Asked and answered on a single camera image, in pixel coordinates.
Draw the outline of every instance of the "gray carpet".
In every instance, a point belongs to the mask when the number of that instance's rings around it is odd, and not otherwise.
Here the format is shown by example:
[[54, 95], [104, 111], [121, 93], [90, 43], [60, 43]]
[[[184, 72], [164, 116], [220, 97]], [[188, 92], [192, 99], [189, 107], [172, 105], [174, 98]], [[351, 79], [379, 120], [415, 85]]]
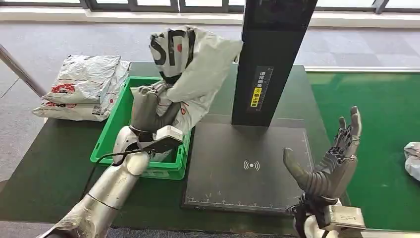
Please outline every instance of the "gray carpet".
[[[173, 25], [0, 23], [0, 43], [48, 89], [68, 54], [121, 55], [151, 61], [149, 34]], [[203, 26], [223, 37], [240, 39], [239, 26]], [[420, 32], [378, 29], [310, 29], [295, 63], [306, 66], [417, 66]], [[40, 100], [0, 62], [0, 181], [19, 164], [43, 120], [30, 113]], [[0, 237], [33, 238], [48, 224], [0, 222]], [[117, 229], [109, 237], [208, 237], [164, 231]]]

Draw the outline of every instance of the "white plastic bag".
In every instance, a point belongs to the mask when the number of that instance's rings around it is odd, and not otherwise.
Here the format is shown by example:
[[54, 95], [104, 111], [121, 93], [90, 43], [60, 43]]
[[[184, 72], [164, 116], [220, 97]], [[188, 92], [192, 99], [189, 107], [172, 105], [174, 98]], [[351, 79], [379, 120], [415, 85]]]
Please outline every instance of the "white plastic bag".
[[121, 86], [128, 76], [129, 66], [129, 61], [119, 62], [101, 104], [56, 104], [44, 101], [32, 113], [45, 118], [103, 121], [111, 114]]
[[209, 111], [242, 49], [242, 41], [222, 38], [194, 26], [151, 35], [150, 49], [161, 76], [173, 87], [159, 96], [157, 113], [181, 102], [173, 126], [189, 132]]
[[102, 103], [120, 58], [69, 56], [42, 98], [56, 104]]
[[406, 171], [420, 181], [420, 142], [410, 142], [404, 147]]

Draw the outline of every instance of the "red logo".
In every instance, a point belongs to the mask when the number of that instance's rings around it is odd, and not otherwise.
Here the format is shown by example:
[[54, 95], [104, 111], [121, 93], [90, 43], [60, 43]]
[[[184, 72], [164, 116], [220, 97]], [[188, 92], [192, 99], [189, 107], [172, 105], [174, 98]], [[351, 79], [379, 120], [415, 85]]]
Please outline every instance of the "red logo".
[[74, 93], [74, 84], [65, 83], [51, 88], [52, 93]]

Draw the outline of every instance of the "green plastic crate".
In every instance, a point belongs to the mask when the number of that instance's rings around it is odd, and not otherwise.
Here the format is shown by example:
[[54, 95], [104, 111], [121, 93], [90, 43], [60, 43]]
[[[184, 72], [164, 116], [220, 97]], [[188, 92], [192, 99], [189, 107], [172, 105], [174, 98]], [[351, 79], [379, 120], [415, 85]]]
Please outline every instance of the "green plastic crate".
[[[138, 87], [142, 85], [151, 85], [160, 78], [155, 77], [128, 77], [123, 88], [121, 89], [119, 98], [115, 103], [112, 113], [105, 124], [105, 127], [96, 143], [95, 149], [91, 154], [91, 161], [98, 161], [99, 157], [112, 153], [115, 139], [118, 132], [123, 126], [130, 122], [131, 107], [133, 105], [133, 96], [130, 87]], [[167, 156], [162, 162], [150, 162], [147, 170], [142, 173], [142, 177], [155, 179], [172, 179], [180, 180], [184, 178], [185, 168], [187, 164], [188, 146], [190, 143], [190, 134], [184, 135], [184, 143], [177, 150]], [[112, 158], [104, 158], [101, 164], [112, 164]]]

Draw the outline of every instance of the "robotic arm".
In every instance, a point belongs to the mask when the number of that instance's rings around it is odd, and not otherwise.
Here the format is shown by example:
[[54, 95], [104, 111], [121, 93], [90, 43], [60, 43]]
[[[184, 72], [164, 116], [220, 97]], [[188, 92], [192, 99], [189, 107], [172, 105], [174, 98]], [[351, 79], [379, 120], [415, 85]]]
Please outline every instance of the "robotic arm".
[[343, 207], [338, 199], [349, 184], [357, 165], [362, 122], [357, 107], [350, 109], [351, 123], [343, 117], [332, 147], [315, 171], [307, 172], [294, 159], [293, 151], [284, 148], [283, 162], [304, 191], [299, 204], [289, 208], [295, 216], [295, 229], [302, 238], [336, 238], [341, 229], [364, 229], [360, 208]]
[[[132, 90], [134, 101], [130, 125], [123, 127], [116, 138], [113, 153], [117, 155], [112, 157], [113, 164], [61, 221], [38, 238], [105, 237], [155, 151], [162, 153], [182, 143], [179, 130], [164, 128], [163, 133], [158, 131], [173, 122], [180, 108], [179, 103], [173, 103], [161, 117], [156, 114], [158, 95], [168, 87], [160, 82]], [[154, 142], [142, 148], [140, 142], [152, 141], [156, 132], [158, 136]]]

